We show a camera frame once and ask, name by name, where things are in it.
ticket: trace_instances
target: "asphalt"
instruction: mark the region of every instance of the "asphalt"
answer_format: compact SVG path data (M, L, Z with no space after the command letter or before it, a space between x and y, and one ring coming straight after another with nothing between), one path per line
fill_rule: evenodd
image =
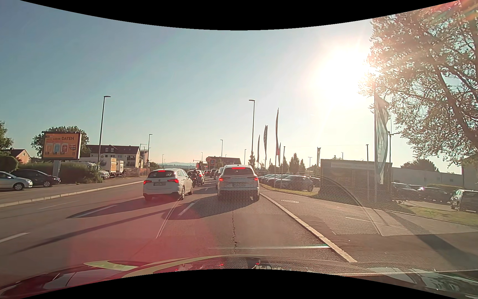
M0 286L101 260L267 254L349 262L303 224L357 263L478 269L477 228L266 189L269 199L258 201L220 201L215 192L209 179L185 200L146 202L134 184L0 208Z

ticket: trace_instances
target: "median strip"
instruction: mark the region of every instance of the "median strip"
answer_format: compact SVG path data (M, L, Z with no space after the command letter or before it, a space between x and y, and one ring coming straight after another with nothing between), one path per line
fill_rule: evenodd
M277 203L275 200L271 199L265 194L260 193L259 195L263 196L264 198L268 199L271 201L273 204L275 204L277 207L282 209L287 215L289 215L291 218L293 218L296 222L298 222L302 227L304 227L306 230L314 234L319 240L321 240L324 244L328 245L331 249L333 249L336 253L338 253L340 256L342 256L346 261L349 261L350 263L355 263L357 262L351 255L347 254L344 250L342 250L339 246L337 246L335 243L333 243L331 240L326 238L323 234L319 233L316 229L312 228L309 224L307 224L305 221L300 219L298 216L295 214L292 214L288 209Z
M33 203L33 202L41 202L44 200L53 200L53 199L59 199L61 197L67 197L71 195L77 195L77 194L83 194L83 193L89 193L89 192L95 192L95 191L101 191L101 190L106 190L110 188L117 188L117 187L123 187L123 186L128 186L128 185L134 185L134 184L139 184L143 181L137 181L137 182L130 182L127 184L120 184L120 185L114 185L114 186L108 186L108 187L101 187L101 188L95 188L95 189L90 189L90 190L83 190L83 191L78 191L78 192L71 192L71 193L63 193L63 194L56 194L56 195L51 195L51 196L45 196L45 197L39 197L37 199L32 199L32 200L19 200L16 202L9 202L9 203L2 203L0 204L1 207L10 207L13 205L19 205L19 204L26 204L26 203Z

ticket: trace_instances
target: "grass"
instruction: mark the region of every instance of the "grass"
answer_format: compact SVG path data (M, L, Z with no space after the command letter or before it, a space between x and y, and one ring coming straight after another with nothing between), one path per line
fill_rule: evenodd
M449 222L458 223L461 225L478 227L478 214L460 211L442 211L428 207L409 207L409 210L416 215L425 216L437 220L445 220Z
M275 188L275 187L270 187L270 186L265 185L265 184L260 184L260 185L263 186L265 189L268 189L270 191L278 191L278 192L290 193L290 194L296 194L296 195L302 195L302 196L313 196L313 195L318 194L318 191L312 191L312 192L297 191L297 190L289 190L289 189L279 189L279 188Z

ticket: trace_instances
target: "orange billboard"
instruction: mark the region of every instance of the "orange billboard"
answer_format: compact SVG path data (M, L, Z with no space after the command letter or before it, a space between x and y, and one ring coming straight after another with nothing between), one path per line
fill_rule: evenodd
M45 133L42 159L78 160L80 158L81 133Z

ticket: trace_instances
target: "flag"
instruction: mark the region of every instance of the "flag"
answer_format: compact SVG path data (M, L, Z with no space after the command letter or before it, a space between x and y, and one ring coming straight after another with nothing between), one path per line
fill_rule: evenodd
M261 135L259 135L259 137L258 137L258 160L257 160L258 163L259 163L259 139L260 138L261 138Z
M279 108L278 108L278 113L276 114L276 156L279 156L279 153L280 153L279 150L282 148L281 144L280 144L280 147L278 148L278 117L279 117Z
M383 184L383 176L385 173L385 164L388 154L388 108L389 103L377 94L374 94L374 141L375 141L375 180L379 184Z
M263 144L265 145L265 162L267 161L267 131L269 126L265 126L265 132L263 133Z
M316 167L318 167L318 164L320 163L320 147L316 148Z

